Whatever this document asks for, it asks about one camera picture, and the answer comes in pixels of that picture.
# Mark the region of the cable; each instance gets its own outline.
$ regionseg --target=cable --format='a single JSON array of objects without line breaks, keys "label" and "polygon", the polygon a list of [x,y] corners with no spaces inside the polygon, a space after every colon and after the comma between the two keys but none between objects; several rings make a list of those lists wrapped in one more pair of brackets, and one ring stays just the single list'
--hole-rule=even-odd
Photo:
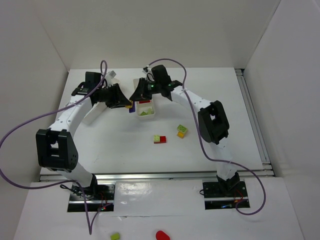
[{"label": "cable", "polygon": [[104,196],[103,194],[100,192],[101,195],[101,204],[100,204],[100,208],[102,208],[102,204],[104,203]]},{"label": "cable", "polygon": [[[160,58],[160,59],[157,59],[157,60],[154,60],[152,61],[151,63],[148,64],[148,66],[156,63],[156,62],[159,62],[159,61],[171,61],[171,62],[174,62],[178,65],[180,65],[184,71],[184,78],[183,78],[183,82],[182,82],[182,88],[185,89],[185,82],[186,82],[186,78],[187,78],[187,70],[185,68],[185,66],[183,66],[180,62],[176,61],[176,60],[173,60],[171,58]],[[234,162],[234,161],[227,161],[227,160],[221,160],[221,159],[213,159],[213,158],[210,158],[207,153],[206,153],[206,150],[204,148],[204,144],[202,142],[202,137],[201,137],[201,133],[200,133],[200,130],[199,130],[199,125],[198,125],[198,121],[197,121],[197,117],[196,117],[196,113],[195,113],[195,110],[194,110],[194,107],[193,107],[193,104],[191,102],[191,99],[187,93],[187,91],[184,91],[184,94],[186,96],[186,98],[188,99],[188,102],[190,104],[190,107],[191,107],[191,111],[192,111],[192,115],[193,115],[193,119],[194,119],[194,123],[195,123],[195,127],[196,127],[196,131],[198,133],[198,138],[199,138],[199,142],[200,142],[200,146],[201,146],[201,149],[202,149],[202,152],[204,154],[204,156],[212,161],[212,162],[218,162],[218,163],[227,163],[227,164],[233,164],[233,165],[236,165],[236,166],[239,166],[245,170],[247,170],[248,172],[250,172],[253,176],[255,176],[255,178],[259,181],[260,185],[261,185],[261,188],[262,188],[262,191],[263,191],[263,202],[262,202],[262,205],[259,207],[258,210],[254,211],[254,212],[250,212],[250,213],[246,213],[246,212],[242,212],[238,209],[238,205],[239,203],[241,203],[242,201],[238,201],[235,205],[235,209],[242,215],[246,215],[246,216],[251,216],[251,215],[254,215],[254,214],[257,214],[259,213],[265,206],[266,204],[266,198],[267,198],[267,194],[266,194],[266,190],[265,190],[265,187],[263,185],[263,183],[261,182],[260,178],[255,174],[254,171],[252,171],[251,169],[247,168],[246,166],[240,164],[240,163],[237,163],[237,162]]]},{"label": "cable", "polygon": [[[0,141],[0,149],[3,145],[3,143],[5,142],[5,140],[7,139],[7,137],[9,137],[10,134],[12,134],[14,131],[16,131],[17,129],[23,127],[24,125],[27,125],[35,120],[38,120],[38,119],[41,119],[41,118],[44,118],[44,117],[47,117],[49,115],[52,115],[52,114],[57,114],[59,112],[62,112],[62,111],[65,111],[67,109],[70,109],[70,108],[73,108],[75,105],[78,105],[79,103],[81,103],[82,101],[84,101],[85,99],[87,99],[88,97],[90,97],[99,87],[101,87],[101,85],[103,84],[104,82],[104,79],[106,77],[106,74],[107,74],[107,70],[108,70],[108,64],[105,60],[102,60],[101,63],[100,63],[100,71],[101,71],[101,80],[100,82],[97,84],[97,86],[91,91],[89,92],[87,95],[85,95],[82,99],[80,99],[79,101],[75,102],[74,104],[70,104],[66,107],[63,107],[61,109],[58,109],[58,110],[54,110],[54,111],[51,111],[51,112],[48,112],[48,113],[45,113],[45,114],[42,114],[40,116],[36,116],[34,118],[31,118],[30,120],[27,120],[23,123],[20,123],[19,125],[15,126],[14,128],[12,128],[10,131],[8,131],[4,136],[3,138],[1,139]],[[20,184],[17,184],[13,181],[11,181],[9,178],[7,178],[7,176],[4,174],[4,172],[1,170],[0,168],[0,176],[6,181],[8,182],[9,184],[11,184],[12,186],[14,187],[17,187],[17,188],[20,188],[20,189],[27,189],[27,190],[36,190],[36,189],[46,189],[46,188],[49,188],[49,187],[53,187],[53,186],[56,186],[56,185],[60,185],[60,184],[65,184],[65,183],[75,183],[79,186],[79,188],[81,189],[81,192],[82,192],[82,195],[83,195],[83,200],[84,200],[84,209],[85,209],[85,216],[86,216],[86,220],[87,220],[87,224],[88,224],[88,228],[89,228],[89,234],[91,235],[92,234],[92,226],[93,226],[93,223],[94,223],[94,220],[97,216],[97,214],[99,213],[99,211],[97,211],[97,213],[94,215],[93,219],[92,219],[92,222],[90,223],[90,219],[89,219],[89,213],[88,213],[88,206],[87,206],[87,200],[86,200],[86,194],[85,194],[85,190],[84,188],[80,185],[80,183],[74,181],[74,180],[65,180],[65,181],[61,181],[61,182],[56,182],[56,183],[53,183],[53,184],[49,184],[49,185],[45,185],[45,186],[23,186],[23,185],[20,185]]]},{"label": "cable", "polygon": [[[239,193],[239,194],[240,194],[241,199],[236,200],[236,193]],[[243,194],[242,194],[238,189],[236,189],[235,192],[234,192],[234,203],[237,203],[237,202],[239,202],[239,201],[242,202],[243,199],[244,199]]]},{"label": "cable", "polygon": [[[72,192],[73,194],[77,195],[78,197],[82,197],[82,198],[84,197],[84,196],[82,195],[82,192],[80,193],[80,192],[78,192],[78,191],[76,191],[76,190],[74,190],[74,189],[72,189],[72,188],[68,188],[68,187],[67,187],[66,185],[64,185],[64,184],[61,184],[61,185],[60,185],[60,188],[61,188],[61,189],[69,190],[70,192]],[[91,197],[86,196],[86,198],[87,198],[88,200],[93,200],[95,197],[91,195]]]}]

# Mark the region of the small white container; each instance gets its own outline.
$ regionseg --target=small white container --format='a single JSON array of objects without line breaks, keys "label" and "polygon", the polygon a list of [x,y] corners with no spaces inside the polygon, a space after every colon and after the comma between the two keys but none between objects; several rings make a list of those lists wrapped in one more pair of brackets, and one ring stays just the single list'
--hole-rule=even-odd
[{"label": "small white container", "polygon": [[[139,79],[133,79],[133,86],[134,89],[137,88],[139,83]],[[148,114],[148,115],[142,115],[142,112],[147,113],[148,110],[151,109],[152,114]],[[155,105],[153,100],[150,100],[150,102],[146,102],[146,103],[139,103],[138,101],[135,102],[135,112],[136,115],[138,117],[139,120],[148,120],[148,119],[153,119],[156,115],[156,110],[155,110]]]}]

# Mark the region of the white wall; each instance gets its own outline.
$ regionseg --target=white wall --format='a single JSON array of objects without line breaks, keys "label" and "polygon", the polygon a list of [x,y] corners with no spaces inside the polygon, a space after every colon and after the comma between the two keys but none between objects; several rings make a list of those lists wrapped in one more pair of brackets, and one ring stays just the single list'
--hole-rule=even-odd
[{"label": "white wall", "polygon": [[244,68],[280,0],[33,0],[67,68]]},{"label": "white wall", "polygon": [[[25,120],[58,106],[67,70],[28,0],[0,1],[0,136]],[[35,134],[52,121],[23,127],[2,146],[0,166],[17,183],[39,174]],[[26,190],[0,179],[0,239],[14,237]]]},{"label": "white wall", "polygon": [[319,6],[282,0],[244,72],[272,165],[307,240],[319,239]]}]

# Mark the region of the red lego brick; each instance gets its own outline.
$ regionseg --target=red lego brick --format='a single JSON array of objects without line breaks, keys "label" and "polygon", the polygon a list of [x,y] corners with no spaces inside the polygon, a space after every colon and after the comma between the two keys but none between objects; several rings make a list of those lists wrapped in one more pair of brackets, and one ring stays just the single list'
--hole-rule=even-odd
[{"label": "red lego brick", "polygon": [[139,104],[146,104],[146,103],[150,103],[150,100],[139,101]]},{"label": "red lego brick", "polygon": [[160,136],[160,141],[154,142],[154,144],[165,144],[167,142],[166,136]]}]

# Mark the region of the white table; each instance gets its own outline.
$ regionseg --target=white table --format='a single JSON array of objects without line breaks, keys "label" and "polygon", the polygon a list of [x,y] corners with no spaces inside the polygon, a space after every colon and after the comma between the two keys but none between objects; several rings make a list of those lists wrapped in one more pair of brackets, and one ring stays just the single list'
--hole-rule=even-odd
[{"label": "white table", "polygon": [[[112,69],[129,98],[133,79],[143,77],[142,69]],[[85,72],[98,69],[71,69],[60,108],[68,103],[72,91],[85,80]],[[168,68],[172,80],[182,81],[181,68]],[[187,68],[186,87],[204,99],[222,102],[230,123],[228,146],[233,160],[253,170],[263,169],[252,126],[233,68]],[[192,113],[160,95],[154,96],[156,115],[140,121],[126,108],[106,109],[91,125],[80,124],[74,142],[79,162],[89,171],[103,173],[160,173],[214,171],[200,148]],[[177,126],[188,133],[181,139]],[[153,135],[166,136],[167,143],[154,144]],[[214,157],[210,149],[207,152]],[[43,168],[42,175],[56,174]]]},{"label": "white table", "polygon": [[[69,192],[59,186],[30,190],[28,192],[14,240],[107,240],[119,232],[121,240],[155,240],[158,230],[163,230],[172,240],[303,240],[299,223],[282,178],[261,179],[267,199],[264,209],[254,216],[243,216],[235,209],[189,211],[183,215],[170,216],[117,216],[114,212],[99,213],[89,236],[84,212],[67,212]],[[254,178],[246,179],[251,209],[262,203],[262,190]],[[45,182],[32,186],[47,185]],[[183,208],[194,200],[185,199],[179,205],[168,208]],[[157,199],[148,201],[148,207],[157,208]]]}]

